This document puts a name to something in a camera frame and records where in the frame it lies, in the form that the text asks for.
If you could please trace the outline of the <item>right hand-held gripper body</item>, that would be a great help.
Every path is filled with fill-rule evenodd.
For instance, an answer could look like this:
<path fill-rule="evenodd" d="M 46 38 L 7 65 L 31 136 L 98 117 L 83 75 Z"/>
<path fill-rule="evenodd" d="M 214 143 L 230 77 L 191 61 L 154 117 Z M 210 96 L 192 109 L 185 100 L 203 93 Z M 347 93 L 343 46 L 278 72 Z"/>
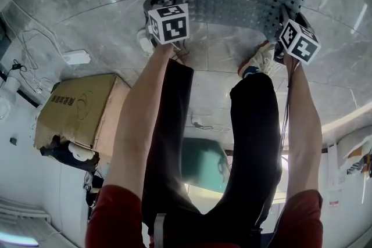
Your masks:
<path fill-rule="evenodd" d="M 301 63 L 310 64 L 321 48 L 319 39 L 302 13 L 295 20 L 288 19 L 284 22 L 277 35 L 274 60 L 281 64 L 284 64 L 284 53 Z"/>

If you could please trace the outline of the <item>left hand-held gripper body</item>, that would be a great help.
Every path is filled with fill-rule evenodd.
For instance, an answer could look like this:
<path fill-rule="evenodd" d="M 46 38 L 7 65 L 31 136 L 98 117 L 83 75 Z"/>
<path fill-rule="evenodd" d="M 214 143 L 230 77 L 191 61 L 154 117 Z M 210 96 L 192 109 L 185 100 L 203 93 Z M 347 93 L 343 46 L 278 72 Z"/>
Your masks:
<path fill-rule="evenodd" d="M 145 28 L 153 45 L 175 44 L 189 38 L 188 4 L 166 5 L 162 0 L 145 0 Z"/>

